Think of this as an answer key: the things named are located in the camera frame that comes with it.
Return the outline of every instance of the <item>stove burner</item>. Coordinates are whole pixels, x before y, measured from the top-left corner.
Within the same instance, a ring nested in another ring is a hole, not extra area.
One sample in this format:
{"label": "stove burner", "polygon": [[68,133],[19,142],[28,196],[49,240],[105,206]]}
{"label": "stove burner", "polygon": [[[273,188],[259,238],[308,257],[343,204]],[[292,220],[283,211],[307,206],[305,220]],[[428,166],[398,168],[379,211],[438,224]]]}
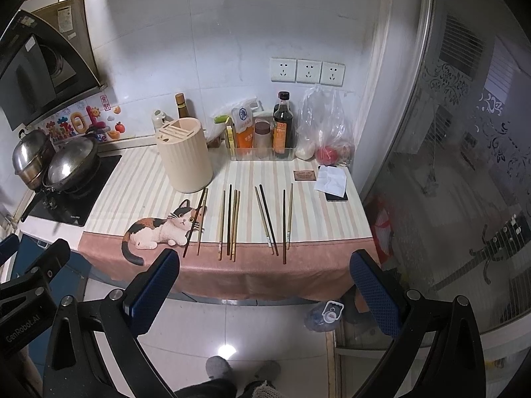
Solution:
{"label": "stove burner", "polygon": [[90,177],[62,192],[48,193],[30,215],[59,223],[84,226],[105,183],[118,165],[121,155],[98,157]]}

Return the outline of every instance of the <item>gray slipper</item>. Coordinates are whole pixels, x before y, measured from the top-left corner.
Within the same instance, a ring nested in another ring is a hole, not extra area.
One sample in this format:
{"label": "gray slipper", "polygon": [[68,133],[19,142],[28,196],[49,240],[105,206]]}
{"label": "gray slipper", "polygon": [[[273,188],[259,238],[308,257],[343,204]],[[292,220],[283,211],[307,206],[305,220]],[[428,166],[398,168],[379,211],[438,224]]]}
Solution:
{"label": "gray slipper", "polygon": [[275,361],[266,361],[255,373],[256,380],[274,381],[280,374],[280,365]]}
{"label": "gray slipper", "polygon": [[210,380],[224,378],[235,383],[234,372],[229,363],[221,356],[212,356],[206,360],[206,375]]}

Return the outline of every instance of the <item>stainless steel pot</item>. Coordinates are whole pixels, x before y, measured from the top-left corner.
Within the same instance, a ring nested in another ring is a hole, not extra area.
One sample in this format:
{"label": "stainless steel pot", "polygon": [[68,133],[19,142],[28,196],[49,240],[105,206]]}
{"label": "stainless steel pot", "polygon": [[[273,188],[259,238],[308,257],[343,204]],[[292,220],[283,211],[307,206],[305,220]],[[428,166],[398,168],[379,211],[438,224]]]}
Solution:
{"label": "stainless steel pot", "polygon": [[20,221],[24,221],[49,192],[65,191],[83,181],[95,164],[97,152],[98,143],[93,137],[85,136],[69,141],[51,160],[42,178],[42,188],[31,199]]}
{"label": "stainless steel pot", "polygon": [[54,146],[49,136],[41,130],[25,133],[19,132],[20,142],[15,146],[12,155],[15,175],[18,175],[30,190],[42,185],[46,168],[55,155]]}

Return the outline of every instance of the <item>calico cat toy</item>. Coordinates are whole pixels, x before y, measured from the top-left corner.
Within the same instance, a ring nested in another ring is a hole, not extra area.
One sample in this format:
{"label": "calico cat toy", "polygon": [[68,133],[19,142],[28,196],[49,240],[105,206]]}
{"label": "calico cat toy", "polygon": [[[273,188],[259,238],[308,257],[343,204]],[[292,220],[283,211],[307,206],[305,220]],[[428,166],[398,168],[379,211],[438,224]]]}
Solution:
{"label": "calico cat toy", "polygon": [[142,266],[144,259],[129,250],[129,244],[137,249],[153,250],[160,243],[186,245],[188,233],[199,229],[202,208],[199,208],[197,221],[192,230],[196,210],[190,207],[190,200],[184,200],[179,207],[168,215],[167,219],[146,218],[133,223],[121,241],[121,253],[131,263]]}

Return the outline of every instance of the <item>power outlet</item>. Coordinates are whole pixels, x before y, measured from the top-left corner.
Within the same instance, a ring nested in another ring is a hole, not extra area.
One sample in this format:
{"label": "power outlet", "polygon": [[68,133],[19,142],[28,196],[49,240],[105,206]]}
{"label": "power outlet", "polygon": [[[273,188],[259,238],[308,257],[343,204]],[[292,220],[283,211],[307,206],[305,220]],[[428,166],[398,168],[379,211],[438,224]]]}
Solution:
{"label": "power outlet", "polygon": [[321,61],[297,60],[297,82],[318,84],[321,79]]}
{"label": "power outlet", "polygon": [[341,87],[344,78],[344,64],[323,62],[321,69],[321,83],[323,85],[335,85]]}
{"label": "power outlet", "polygon": [[288,58],[270,58],[269,73],[272,81],[295,82],[297,60]]}

